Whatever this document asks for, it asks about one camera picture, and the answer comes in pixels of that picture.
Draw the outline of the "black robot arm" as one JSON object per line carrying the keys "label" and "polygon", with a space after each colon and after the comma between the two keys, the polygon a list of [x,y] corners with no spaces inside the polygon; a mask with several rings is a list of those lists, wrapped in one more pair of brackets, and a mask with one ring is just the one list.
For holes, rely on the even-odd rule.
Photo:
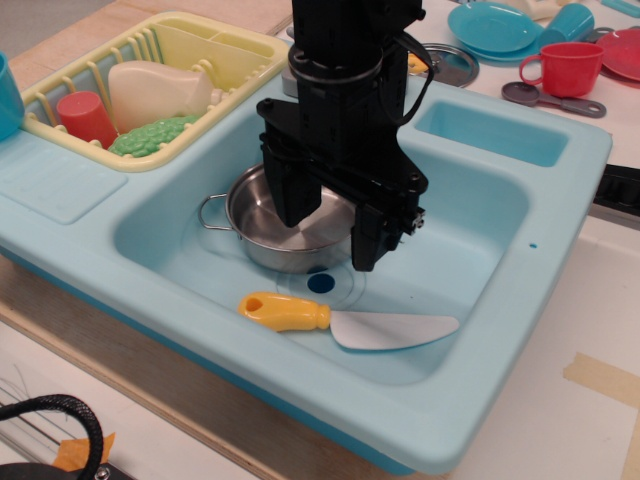
{"label": "black robot arm", "polygon": [[431,56],[408,32],[418,1],[296,1],[289,69],[295,102],[258,104],[264,171],[280,220],[314,213],[329,189],[355,207],[351,258],[369,272],[423,222],[428,180],[397,134],[417,112],[405,94],[410,56]]}

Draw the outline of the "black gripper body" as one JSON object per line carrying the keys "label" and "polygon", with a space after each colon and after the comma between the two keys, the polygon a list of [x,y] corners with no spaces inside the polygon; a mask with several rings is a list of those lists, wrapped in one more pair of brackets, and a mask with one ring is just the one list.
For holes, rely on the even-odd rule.
{"label": "black gripper body", "polygon": [[407,56],[393,45],[331,65],[293,47],[296,101],[265,99],[257,112],[265,122],[262,151],[302,162],[321,188],[355,207],[369,204],[413,234],[423,222],[428,180],[397,140],[416,113],[404,108]]}

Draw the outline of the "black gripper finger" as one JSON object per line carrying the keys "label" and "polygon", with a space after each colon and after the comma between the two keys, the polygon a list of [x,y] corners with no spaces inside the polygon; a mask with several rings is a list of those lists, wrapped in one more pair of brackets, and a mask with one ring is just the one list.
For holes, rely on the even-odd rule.
{"label": "black gripper finger", "polygon": [[358,205],[351,230],[351,258],[356,271],[371,272],[389,251],[394,251],[403,232],[395,218],[388,218],[369,204]]}
{"label": "black gripper finger", "polygon": [[263,164],[276,214],[286,227],[297,226],[319,208],[321,185],[302,162],[263,148]]}

